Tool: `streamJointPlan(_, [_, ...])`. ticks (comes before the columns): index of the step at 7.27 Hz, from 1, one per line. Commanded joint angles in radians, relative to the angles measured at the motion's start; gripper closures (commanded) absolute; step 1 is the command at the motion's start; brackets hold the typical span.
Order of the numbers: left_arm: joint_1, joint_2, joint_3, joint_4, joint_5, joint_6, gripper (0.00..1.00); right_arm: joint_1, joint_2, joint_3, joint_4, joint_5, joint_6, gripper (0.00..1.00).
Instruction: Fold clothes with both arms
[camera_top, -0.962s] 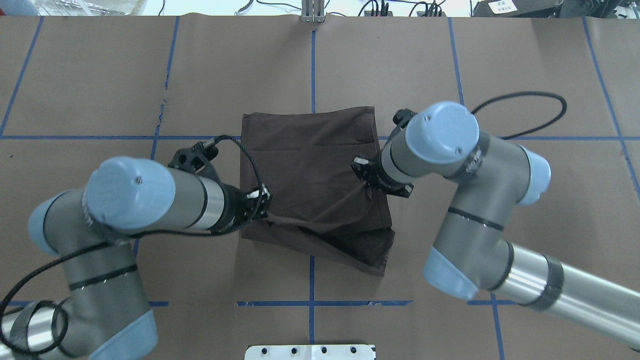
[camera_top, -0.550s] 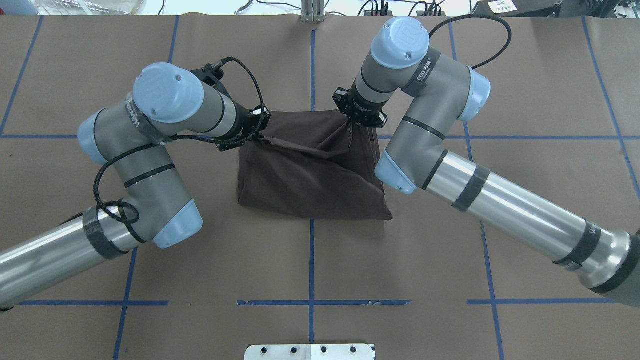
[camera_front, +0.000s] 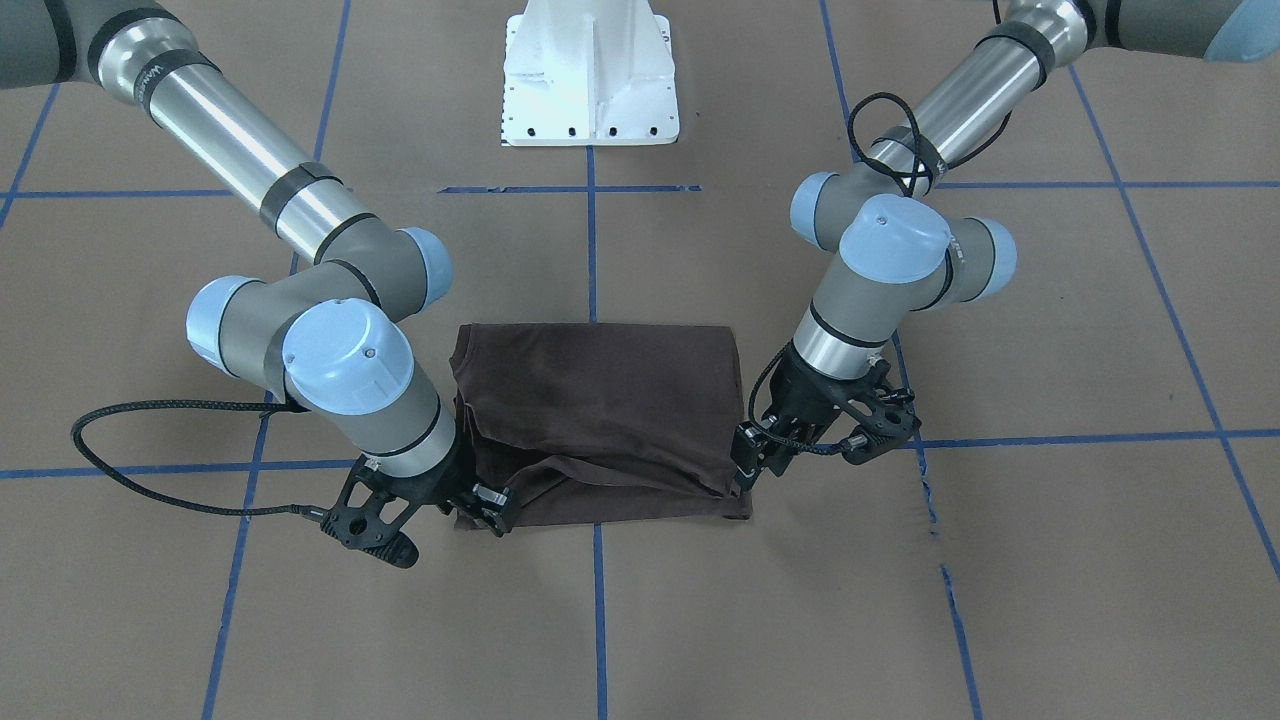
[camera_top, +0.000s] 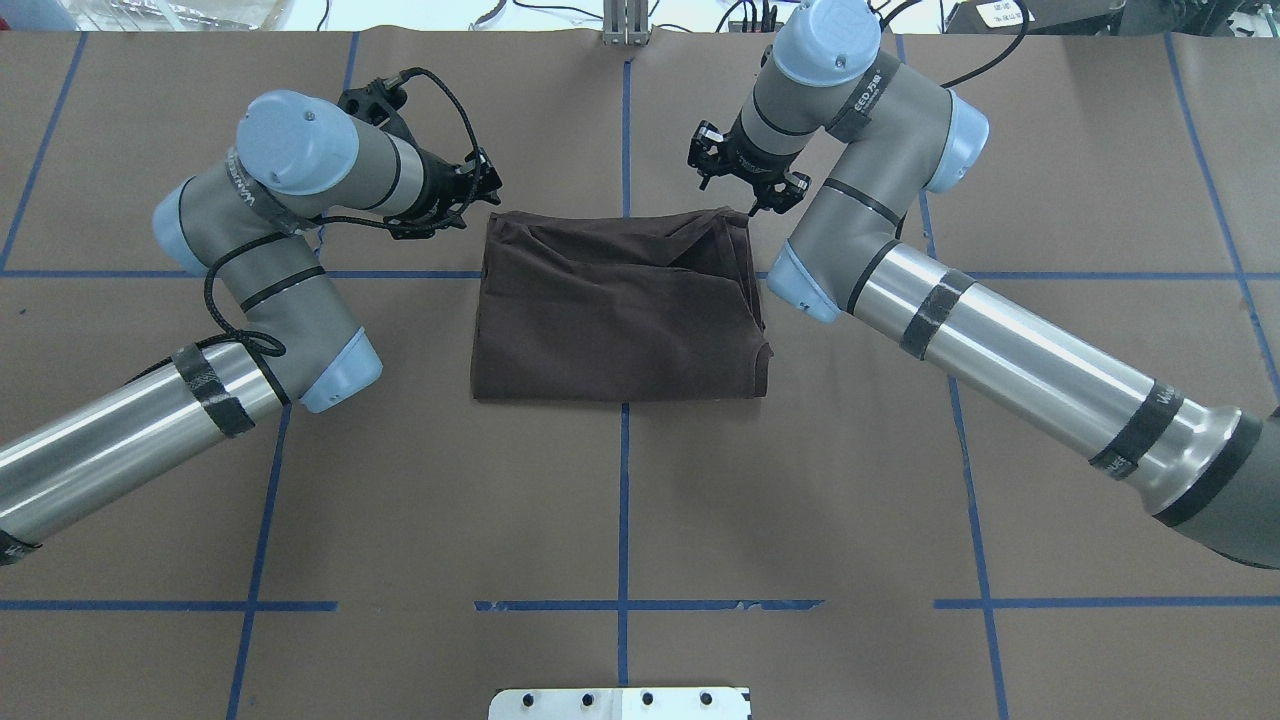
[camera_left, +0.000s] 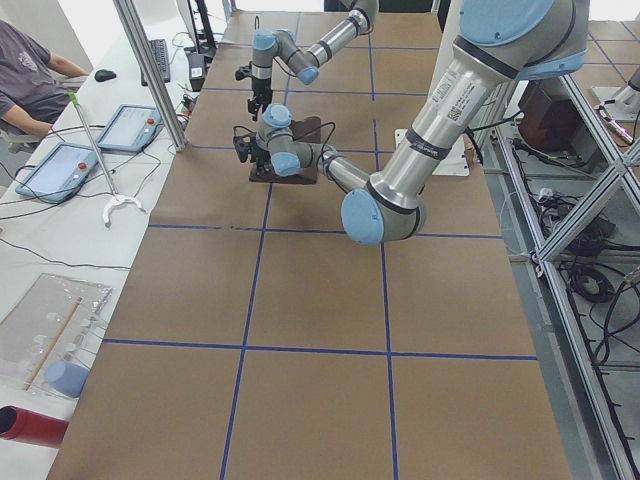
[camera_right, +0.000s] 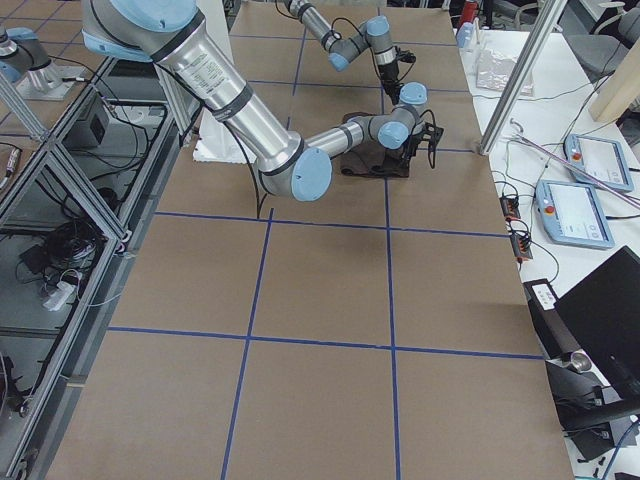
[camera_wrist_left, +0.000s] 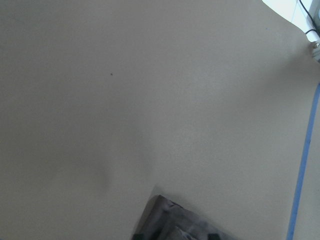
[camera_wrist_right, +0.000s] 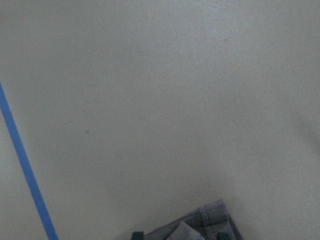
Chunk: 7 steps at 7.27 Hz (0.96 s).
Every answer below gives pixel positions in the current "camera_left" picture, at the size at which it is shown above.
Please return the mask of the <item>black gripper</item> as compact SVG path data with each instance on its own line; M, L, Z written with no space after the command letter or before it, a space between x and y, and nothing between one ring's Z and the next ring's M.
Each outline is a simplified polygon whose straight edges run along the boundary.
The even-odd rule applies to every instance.
M236 81L244 79L251 80L253 96L247 101L247 109L252 120L257 121L259 113L264 112L272 102L272 68L249 62L235 71Z
M245 133L239 133L238 127L234 128L233 145L241 163L252 164L251 175L270 175L273 168L270 162L270 154L262 148L257 141L257 134L244 127Z

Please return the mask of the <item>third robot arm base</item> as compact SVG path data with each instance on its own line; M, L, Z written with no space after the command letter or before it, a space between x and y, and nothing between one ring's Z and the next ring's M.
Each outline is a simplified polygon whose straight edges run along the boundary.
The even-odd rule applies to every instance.
M634 121L639 113L639 69L622 87L594 86L591 91L605 117L616 121Z

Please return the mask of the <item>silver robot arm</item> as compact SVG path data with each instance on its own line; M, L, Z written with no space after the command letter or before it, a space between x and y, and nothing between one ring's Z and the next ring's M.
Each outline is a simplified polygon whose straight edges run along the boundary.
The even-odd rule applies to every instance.
M420 230L426 207L420 193L495 88L516 80L559 77L579 70L586 57L587 1L465 1L452 42L453 59L386 166L369 174L334 147L295 140L289 109L272 100L275 59L309 85L320 68L353 39L370 33L376 1L348 3L348 16L307 50L288 30L257 29L252 59L237 79L252 82L248 110L258 124L259 148L275 174L314 168L346 194L341 221L362 245L404 240Z
M273 101L272 68L277 59L284 62L293 77L309 85L318 78L320 68L341 49L359 36L371 33L379 13L379 1L342 1L342 4L348 9L348 16L306 49L296 43L289 30L260 28L254 31L251 61L235 72L237 81L251 79L253 96L247 101L247 109L253 121Z

